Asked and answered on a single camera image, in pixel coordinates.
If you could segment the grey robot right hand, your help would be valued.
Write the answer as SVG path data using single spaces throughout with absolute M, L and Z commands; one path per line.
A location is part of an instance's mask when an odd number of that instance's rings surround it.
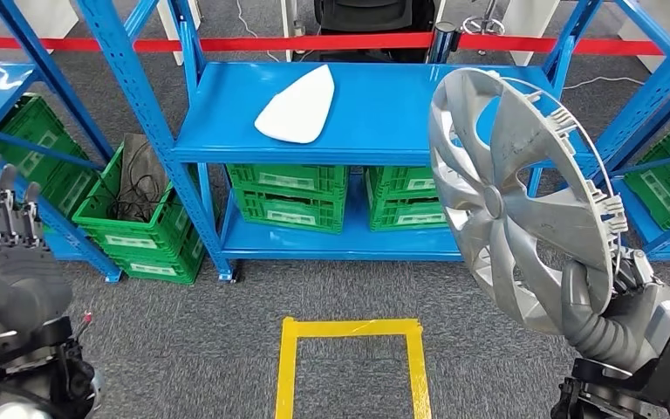
M 611 299 L 599 312 L 591 306 L 587 266 L 573 259 L 563 269 L 561 332 L 576 348 L 645 329 L 656 305 L 670 298 L 670 288 L 655 276 L 642 250 L 614 251 L 612 268 Z

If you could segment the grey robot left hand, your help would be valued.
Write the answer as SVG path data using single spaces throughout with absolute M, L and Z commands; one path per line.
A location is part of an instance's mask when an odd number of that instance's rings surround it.
M 72 288 L 44 239 L 40 186 L 30 183 L 18 200 L 17 175 L 0 155 L 0 327 L 28 334 L 65 312 Z

